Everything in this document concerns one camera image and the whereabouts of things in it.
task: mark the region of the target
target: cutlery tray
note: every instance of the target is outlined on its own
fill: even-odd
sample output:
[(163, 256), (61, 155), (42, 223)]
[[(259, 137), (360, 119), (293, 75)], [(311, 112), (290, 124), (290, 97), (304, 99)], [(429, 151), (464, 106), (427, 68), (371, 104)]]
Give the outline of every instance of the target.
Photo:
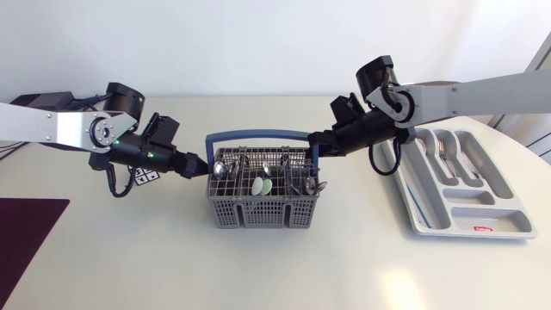
[[(319, 184), (318, 147), (225, 147), (214, 155), (214, 142), (249, 138), (278, 138), (307, 141), (308, 133), (288, 130), (238, 130), (209, 134), (206, 138), (209, 167), (207, 198), (219, 228), (308, 228), (319, 193), (309, 195), (301, 186), (307, 177)], [(237, 177), (218, 179), (214, 162), (229, 167), (238, 161)], [(271, 167), (271, 176), (263, 170)], [(257, 177), (268, 178), (272, 188), (266, 195), (253, 195)]]
[[(401, 146), (401, 163), (393, 175), (415, 233), (497, 239), (537, 236), (514, 190), (468, 130), (416, 130), (415, 141)], [(393, 166), (392, 143), (382, 143), (382, 149)]]

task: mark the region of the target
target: white tabletop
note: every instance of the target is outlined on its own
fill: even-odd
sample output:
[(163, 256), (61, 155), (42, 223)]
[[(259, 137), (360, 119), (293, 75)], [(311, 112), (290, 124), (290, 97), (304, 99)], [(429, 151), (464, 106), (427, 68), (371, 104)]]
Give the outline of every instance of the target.
[[(181, 123), (178, 150), (206, 159), (209, 133), (330, 129), (333, 99), (150, 98), (141, 127), (154, 111), (169, 115)], [(536, 239), (414, 234), (393, 178), (371, 169), (367, 150), (320, 159), (328, 185), (309, 229), (221, 230), (206, 177), (162, 174), (115, 199), (88, 154), (32, 144), (0, 162), (0, 196), (71, 204), (5, 308), (548, 308), (551, 168), (477, 121), (445, 122), (468, 128), (488, 150), (534, 221)], [(126, 174), (118, 171), (121, 189)]]

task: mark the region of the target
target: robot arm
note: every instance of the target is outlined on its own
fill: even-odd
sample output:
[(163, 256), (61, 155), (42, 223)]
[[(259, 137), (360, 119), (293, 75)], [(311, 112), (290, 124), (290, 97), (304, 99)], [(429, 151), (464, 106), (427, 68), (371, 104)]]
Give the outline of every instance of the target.
[(399, 165), (399, 146), (415, 138), (414, 127), (459, 115), (549, 113), (551, 70), (489, 78), (469, 83), (431, 82), (399, 85), (390, 56), (373, 60), (356, 73), (367, 113), (352, 93), (331, 103), (337, 123), (331, 130), (308, 136), (319, 145), (319, 156), (345, 156), (350, 152), (394, 138)]
[[(136, 168), (174, 171), (186, 178), (208, 174), (207, 163), (196, 154), (179, 152), (171, 144), (179, 124), (170, 117), (155, 113), (142, 134), (133, 133), (145, 101), (138, 91), (123, 84), (109, 84), (107, 95), (91, 100), (95, 103), (107, 99), (104, 111), (67, 111), (90, 104), (87, 99), (77, 103), (73, 99), (66, 92), (25, 95), (12, 104), (0, 103), (0, 140), (91, 152), (90, 166), (107, 172), (109, 189), (115, 197), (126, 195), (132, 188)], [(122, 193), (116, 193), (112, 163), (133, 167)]]

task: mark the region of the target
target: cutlery basket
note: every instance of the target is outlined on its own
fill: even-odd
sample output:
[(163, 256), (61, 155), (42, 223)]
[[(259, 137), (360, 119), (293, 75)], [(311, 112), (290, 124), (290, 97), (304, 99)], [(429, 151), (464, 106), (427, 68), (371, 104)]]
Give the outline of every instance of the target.
[[(318, 147), (224, 147), (214, 155), (214, 143), (250, 138), (275, 138), (307, 141), (308, 133), (288, 130), (238, 130), (213, 133), (206, 137), (208, 182), (207, 198), (219, 228), (308, 228), (319, 193), (309, 195), (303, 187), (307, 177), (318, 180)], [(218, 179), (214, 163), (227, 169), (238, 162), (237, 177)], [(267, 163), (268, 176), (263, 169)], [(266, 195), (253, 195), (255, 178), (268, 178), (272, 188)]]

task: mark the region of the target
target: blue basket handle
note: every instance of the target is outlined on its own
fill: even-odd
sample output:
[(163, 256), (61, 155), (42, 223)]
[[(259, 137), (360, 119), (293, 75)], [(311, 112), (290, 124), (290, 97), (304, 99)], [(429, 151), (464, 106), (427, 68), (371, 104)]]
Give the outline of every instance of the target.
[[(294, 130), (278, 130), (278, 129), (249, 129), (249, 130), (234, 130), (223, 133), (211, 133), (205, 138), (205, 144), (207, 145), (207, 161), (208, 172), (213, 173), (214, 164), (214, 142), (239, 140), (239, 139), (251, 139), (251, 138), (273, 138), (273, 139), (289, 139), (308, 141), (308, 134), (304, 132)], [(313, 166), (318, 168), (318, 153), (319, 147), (313, 146)]]

